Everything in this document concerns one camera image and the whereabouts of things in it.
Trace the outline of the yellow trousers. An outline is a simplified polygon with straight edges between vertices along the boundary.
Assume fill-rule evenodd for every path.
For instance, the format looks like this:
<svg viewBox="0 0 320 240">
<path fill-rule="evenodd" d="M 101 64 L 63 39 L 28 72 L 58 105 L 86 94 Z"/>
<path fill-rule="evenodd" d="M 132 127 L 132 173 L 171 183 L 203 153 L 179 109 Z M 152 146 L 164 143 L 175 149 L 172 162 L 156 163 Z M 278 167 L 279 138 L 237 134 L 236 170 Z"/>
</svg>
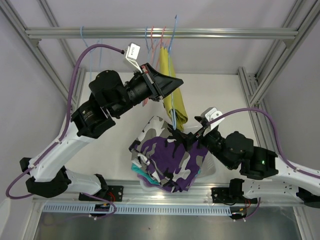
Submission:
<svg viewBox="0 0 320 240">
<path fill-rule="evenodd" d="M 159 70 L 161 74 L 176 77 L 172 57 L 168 50 L 161 47 L 159 58 Z M 184 124 L 189 120 L 180 88 L 177 88 L 169 96 L 163 99 L 165 111 L 176 129 L 184 131 Z"/>
</svg>

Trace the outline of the pink hanger of teal trousers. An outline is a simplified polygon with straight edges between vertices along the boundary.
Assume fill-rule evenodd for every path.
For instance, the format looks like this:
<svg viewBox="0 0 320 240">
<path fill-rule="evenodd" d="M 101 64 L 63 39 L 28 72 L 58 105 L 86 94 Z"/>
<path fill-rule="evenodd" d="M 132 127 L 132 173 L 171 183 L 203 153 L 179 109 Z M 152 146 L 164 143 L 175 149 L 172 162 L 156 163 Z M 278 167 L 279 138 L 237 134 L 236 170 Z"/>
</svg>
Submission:
<svg viewBox="0 0 320 240">
<path fill-rule="evenodd" d="M 158 40 L 155 38 L 153 38 L 153 30 L 154 30 L 154 27 L 152 26 L 151 27 L 151 30 L 150 30 L 150 45 L 148 43 L 148 40 L 147 40 L 147 30 L 148 30 L 148 27 L 145 28 L 145 43 L 146 43 L 146 48 L 147 48 L 147 62 L 150 63 L 151 65 L 154 64 L 154 57 L 155 57 L 155 53 L 156 53 L 156 50 L 157 50 L 157 44 L 158 44 Z"/>
</svg>

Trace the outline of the blue hanger of purple trousers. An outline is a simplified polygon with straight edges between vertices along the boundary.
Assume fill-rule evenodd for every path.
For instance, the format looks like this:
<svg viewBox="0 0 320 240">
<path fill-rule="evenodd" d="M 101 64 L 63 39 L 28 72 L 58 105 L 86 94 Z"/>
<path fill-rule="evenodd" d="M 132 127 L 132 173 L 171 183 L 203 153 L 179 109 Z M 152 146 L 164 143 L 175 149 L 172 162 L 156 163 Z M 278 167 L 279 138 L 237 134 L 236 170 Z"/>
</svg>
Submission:
<svg viewBox="0 0 320 240">
<path fill-rule="evenodd" d="M 147 53 L 155 53 L 156 46 L 155 46 L 155 41 L 153 38 L 153 33 L 154 33 L 154 27 L 152 26 L 149 30 L 149 27 L 146 26 L 144 29 L 144 40 L 145 40 L 145 45 L 147 49 Z"/>
</svg>

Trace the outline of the pink hanger of camouflage trousers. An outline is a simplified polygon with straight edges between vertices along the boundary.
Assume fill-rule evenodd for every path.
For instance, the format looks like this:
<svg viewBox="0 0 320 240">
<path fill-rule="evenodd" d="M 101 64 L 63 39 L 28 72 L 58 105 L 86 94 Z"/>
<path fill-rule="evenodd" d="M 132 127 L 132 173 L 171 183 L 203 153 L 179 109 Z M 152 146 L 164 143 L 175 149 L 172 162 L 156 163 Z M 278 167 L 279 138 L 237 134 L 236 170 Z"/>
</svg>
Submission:
<svg viewBox="0 0 320 240">
<path fill-rule="evenodd" d="M 166 30 L 166 27 L 167 26 L 164 26 L 163 29 L 162 29 L 162 32 L 161 32 L 161 37 L 160 37 L 160 42 L 159 42 L 159 54 L 158 54 L 158 59 L 157 59 L 157 62 L 156 62 L 156 69 L 158 69 L 159 62 L 160 62 L 160 51 L 161 51 L 161 47 L 162 47 L 162 44 L 163 44 L 163 38 L 164 38 L 164 33 L 165 33 L 165 30 Z"/>
</svg>

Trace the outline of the teal trousers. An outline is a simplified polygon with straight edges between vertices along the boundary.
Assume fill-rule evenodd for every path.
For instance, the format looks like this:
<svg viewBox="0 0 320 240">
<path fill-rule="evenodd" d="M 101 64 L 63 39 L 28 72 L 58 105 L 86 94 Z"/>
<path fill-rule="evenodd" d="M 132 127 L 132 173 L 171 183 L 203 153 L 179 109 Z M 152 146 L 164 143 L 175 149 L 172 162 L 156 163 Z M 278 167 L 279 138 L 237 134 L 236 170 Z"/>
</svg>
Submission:
<svg viewBox="0 0 320 240">
<path fill-rule="evenodd" d="M 131 165 L 131 170 L 136 172 L 138 175 L 142 176 L 150 184 L 153 184 L 153 185 L 160 184 L 157 180 L 154 180 L 152 177 L 150 177 L 146 172 L 144 172 L 140 167 L 138 167 L 134 163 Z"/>
</svg>

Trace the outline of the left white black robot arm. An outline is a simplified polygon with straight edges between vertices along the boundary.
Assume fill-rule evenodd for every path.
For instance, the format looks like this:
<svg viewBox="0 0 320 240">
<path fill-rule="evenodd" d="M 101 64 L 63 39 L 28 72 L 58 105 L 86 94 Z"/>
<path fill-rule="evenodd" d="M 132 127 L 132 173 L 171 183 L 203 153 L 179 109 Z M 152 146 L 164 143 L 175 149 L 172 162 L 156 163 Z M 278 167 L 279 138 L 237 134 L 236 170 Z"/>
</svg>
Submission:
<svg viewBox="0 0 320 240">
<path fill-rule="evenodd" d="M 158 102 L 183 84 L 180 78 L 164 75 L 149 63 L 122 82 L 114 70 L 100 72 L 89 84 L 91 94 L 66 120 L 67 129 L 39 157 L 20 160 L 22 171 L 28 171 L 25 182 L 30 194 L 44 198 L 62 193 L 79 193 L 79 200 L 101 201 L 107 197 L 109 186 L 98 173 L 86 175 L 66 169 L 65 164 L 82 148 L 115 126 L 114 119 L 145 99 Z"/>
</svg>

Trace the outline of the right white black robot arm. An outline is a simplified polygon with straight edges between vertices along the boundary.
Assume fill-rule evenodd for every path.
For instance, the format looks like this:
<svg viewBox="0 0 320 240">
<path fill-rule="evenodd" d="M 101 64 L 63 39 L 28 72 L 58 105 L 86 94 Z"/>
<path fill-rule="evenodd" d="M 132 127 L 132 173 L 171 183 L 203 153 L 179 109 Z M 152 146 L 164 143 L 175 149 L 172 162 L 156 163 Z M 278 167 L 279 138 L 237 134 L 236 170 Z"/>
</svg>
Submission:
<svg viewBox="0 0 320 240">
<path fill-rule="evenodd" d="M 247 179 L 234 178 L 227 188 L 211 190 L 214 203 L 235 205 L 252 200 L 286 199 L 305 206 L 320 207 L 320 182 L 289 168 L 275 152 L 254 145 L 254 141 L 235 131 L 221 136 L 215 127 L 205 133 L 202 127 L 195 133 L 185 134 L 179 130 L 173 137 L 189 151 L 192 147 L 209 151 L 228 170 L 239 170 Z"/>
</svg>

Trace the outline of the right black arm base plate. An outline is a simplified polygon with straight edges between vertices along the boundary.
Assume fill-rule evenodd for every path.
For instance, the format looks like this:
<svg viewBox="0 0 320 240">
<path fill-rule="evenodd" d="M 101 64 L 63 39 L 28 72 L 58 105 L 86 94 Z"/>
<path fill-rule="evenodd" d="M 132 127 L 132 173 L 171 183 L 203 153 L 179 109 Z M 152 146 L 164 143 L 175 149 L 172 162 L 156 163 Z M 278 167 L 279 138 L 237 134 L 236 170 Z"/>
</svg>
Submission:
<svg viewBox="0 0 320 240">
<path fill-rule="evenodd" d="M 260 206 L 260 198 L 246 198 L 242 193 L 230 192 L 228 187 L 211 188 L 211 198 L 214 204 L 223 204 L 230 207 L 231 215 L 229 216 L 233 222 L 246 222 Z"/>
</svg>

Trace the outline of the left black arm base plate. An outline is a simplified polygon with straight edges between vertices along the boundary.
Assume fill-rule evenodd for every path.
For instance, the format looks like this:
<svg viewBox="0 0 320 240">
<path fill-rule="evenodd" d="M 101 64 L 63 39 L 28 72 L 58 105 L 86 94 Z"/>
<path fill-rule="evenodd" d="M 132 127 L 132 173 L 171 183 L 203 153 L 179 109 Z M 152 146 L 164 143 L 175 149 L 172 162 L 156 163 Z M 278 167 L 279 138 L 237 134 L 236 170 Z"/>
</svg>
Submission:
<svg viewBox="0 0 320 240">
<path fill-rule="evenodd" d="M 111 203 L 122 202 L 123 191 L 124 187 L 121 185 L 109 185 L 107 190 L 101 189 L 93 195 L 80 193 L 78 200 L 87 202 L 100 201 L 101 203 L 94 204 L 93 213 L 90 214 L 92 217 L 99 218 L 114 213 L 115 210 Z"/>
</svg>

